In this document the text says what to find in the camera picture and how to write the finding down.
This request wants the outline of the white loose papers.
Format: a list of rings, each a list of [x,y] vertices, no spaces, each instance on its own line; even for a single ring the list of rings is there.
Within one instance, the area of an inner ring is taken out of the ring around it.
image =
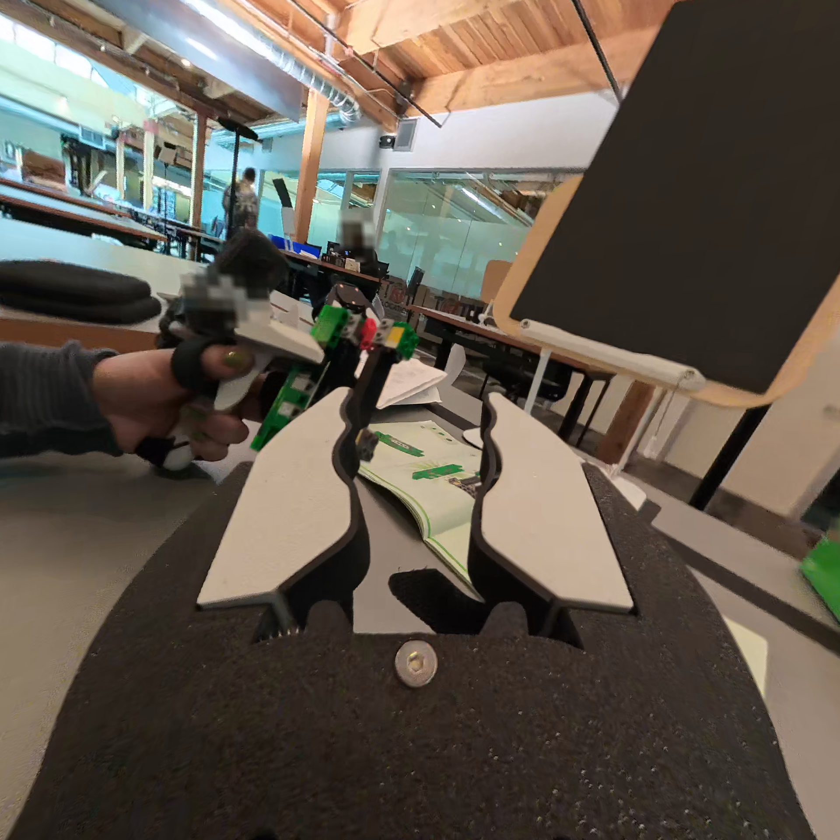
[[[395,364],[382,388],[376,408],[384,410],[394,406],[413,406],[441,403],[439,386],[447,374],[420,360],[404,360]]]

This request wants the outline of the green and black brick model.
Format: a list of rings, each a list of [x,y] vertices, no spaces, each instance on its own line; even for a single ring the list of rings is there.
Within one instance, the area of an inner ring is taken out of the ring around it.
[[[376,322],[342,307],[320,311],[311,336],[324,352],[323,362],[296,363],[276,392],[250,447],[261,451],[295,418],[340,387],[352,391],[350,420],[356,431],[359,461],[372,460],[382,436],[369,429],[391,369],[414,357],[419,338],[408,322]]]

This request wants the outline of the person's left forearm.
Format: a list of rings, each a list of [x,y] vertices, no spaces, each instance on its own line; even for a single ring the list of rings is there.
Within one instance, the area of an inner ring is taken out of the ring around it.
[[[57,452],[123,454],[91,385],[114,350],[1,344],[1,458]]]

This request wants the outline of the grey desk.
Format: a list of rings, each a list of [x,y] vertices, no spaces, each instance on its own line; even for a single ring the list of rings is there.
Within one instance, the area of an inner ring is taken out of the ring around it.
[[[246,444],[197,477],[134,457],[45,454],[2,463],[2,838],[16,823],[82,656],[126,586],[240,463]],[[635,457],[624,478],[659,506],[657,530],[838,635],[797,567],[813,531],[727,492],[687,505],[699,480]],[[764,698],[818,838],[838,838],[838,654],[694,571],[719,612],[768,646]]]

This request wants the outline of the long wooden table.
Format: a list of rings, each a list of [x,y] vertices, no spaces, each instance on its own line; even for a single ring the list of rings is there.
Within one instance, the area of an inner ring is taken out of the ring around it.
[[[426,333],[440,340],[435,360],[438,369],[445,368],[454,347],[459,346],[480,356],[485,374],[499,383],[507,396],[518,400],[527,395],[537,372],[539,347],[454,314],[417,305],[409,306],[408,310],[423,319]],[[552,353],[542,375],[538,397],[559,402],[567,395],[573,375],[582,377],[576,392],[583,398],[589,395],[595,383],[606,388],[613,378],[612,373]]]
[[[164,234],[129,217],[28,192],[22,185],[1,184],[1,210],[3,217],[20,222],[87,237],[109,237],[136,248],[154,250],[168,244]]]

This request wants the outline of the brick instruction booklet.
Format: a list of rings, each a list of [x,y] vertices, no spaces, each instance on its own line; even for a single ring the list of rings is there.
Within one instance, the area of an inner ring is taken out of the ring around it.
[[[391,493],[412,514],[421,540],[473,591],[469,534],[480,488],[480,452],[434,420],[374,423],[377,438],[361,476]]]

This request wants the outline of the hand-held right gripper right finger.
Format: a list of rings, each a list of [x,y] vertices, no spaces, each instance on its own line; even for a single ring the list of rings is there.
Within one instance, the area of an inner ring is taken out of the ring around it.
[[[468,573],[486,601],[514,595],[629,614],[634,600],[582,461],[504,396],[482,406]]]

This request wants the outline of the person's left hand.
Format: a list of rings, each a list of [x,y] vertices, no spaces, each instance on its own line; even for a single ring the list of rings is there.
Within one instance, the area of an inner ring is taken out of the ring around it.
[[[146,438],[168,437],[173,426],[182,424],[190,433],[195,459],[221,461],[249,437],[247,423],[264,416],[259,391],[265,376],[255,378],[233,412],[216,413],[179,385],[172,355],[172,350],[148,350],[103,360],[92,375],[94,401],[126,455],[134,454]]]

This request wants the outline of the wooden pillar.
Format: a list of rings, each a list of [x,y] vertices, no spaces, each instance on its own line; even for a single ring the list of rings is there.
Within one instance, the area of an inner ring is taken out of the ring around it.
[[[313,89],[309,90],[301,147],[301,167],[297,183],[295,233],[293,236],[294,240],[301,244],[308,242],[329,105],[329,100],[325,96]]]

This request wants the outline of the black flat cushion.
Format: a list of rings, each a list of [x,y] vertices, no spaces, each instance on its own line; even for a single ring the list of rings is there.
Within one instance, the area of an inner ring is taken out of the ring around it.
[[[107,326],[146,322],[163,310],[144,280],[47,259],[3,260],[1,303],[21,312]]]

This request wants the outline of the green cardboard box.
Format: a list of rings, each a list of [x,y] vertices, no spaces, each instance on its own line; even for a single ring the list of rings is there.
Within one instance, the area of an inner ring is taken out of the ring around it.
[[[804,557],[800,573],[839,622],[839,519]]]

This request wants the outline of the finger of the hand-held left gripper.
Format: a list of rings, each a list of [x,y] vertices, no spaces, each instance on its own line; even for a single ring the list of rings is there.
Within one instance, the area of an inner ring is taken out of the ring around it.
[[[243,322],[234,329],[234,336],[251,353],[254,366],[268,366],[277,358],[315,365],[324,360],[322,347],[309,333],[277,320]]]
[[[312,306],[280,291],[269,295],[271,317],[274,321],[298,329],[311,329],[314,323]]]

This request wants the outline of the black panel with wooden frame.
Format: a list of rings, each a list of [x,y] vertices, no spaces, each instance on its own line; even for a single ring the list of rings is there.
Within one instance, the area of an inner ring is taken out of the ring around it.
[[[676,3],[497,326],[715,406],[801,384],[838,324],[838,37],[834,1]]]

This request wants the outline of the white table with wooden edge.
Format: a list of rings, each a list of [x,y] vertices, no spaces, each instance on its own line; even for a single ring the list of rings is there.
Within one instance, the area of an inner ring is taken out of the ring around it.
[[[3,218],[2,259],[51,259],[110,270],[146,281],[164,300],[181,287],[182,276],[198,264],[155,252],[102,242],[77,234]],[[56,348],[78,341],[85,348],[131,353],[154,348],[159,317],[134,325],[101,325],[50,318],[2,307],[1,341]]]

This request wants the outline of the black metal pole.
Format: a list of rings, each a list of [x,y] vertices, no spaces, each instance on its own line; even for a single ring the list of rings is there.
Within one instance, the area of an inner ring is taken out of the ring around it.
[[[750,408],[743,413],[692,493],[688,501],[690,507],[700,511],[707,508],[769,410],[770,404],[767,404]]]

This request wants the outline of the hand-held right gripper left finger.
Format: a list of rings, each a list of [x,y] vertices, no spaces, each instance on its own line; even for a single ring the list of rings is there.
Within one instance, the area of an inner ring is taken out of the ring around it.
[[[368,571],[352,394],[344,386],[323,397],[258,453],[198,606],[352,598]]]

